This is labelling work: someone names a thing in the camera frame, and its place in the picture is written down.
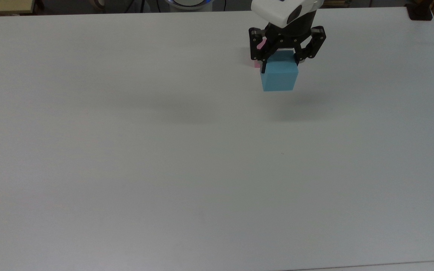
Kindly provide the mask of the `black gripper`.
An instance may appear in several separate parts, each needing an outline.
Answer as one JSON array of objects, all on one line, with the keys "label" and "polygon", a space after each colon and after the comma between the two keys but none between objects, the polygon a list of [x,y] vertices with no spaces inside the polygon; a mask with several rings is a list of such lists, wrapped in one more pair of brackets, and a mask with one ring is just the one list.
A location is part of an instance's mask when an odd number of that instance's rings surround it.
[{"label": "black gripper", "polygon": [[266,72],[267,61],[279,49],[293,48],[296,64],[313,59],[327,36],[323,26],[312,27],[316,11],[308,12],[285,26],[271,22],[265,29],[249,29],[250,57],[261,62],[260,72]]}]

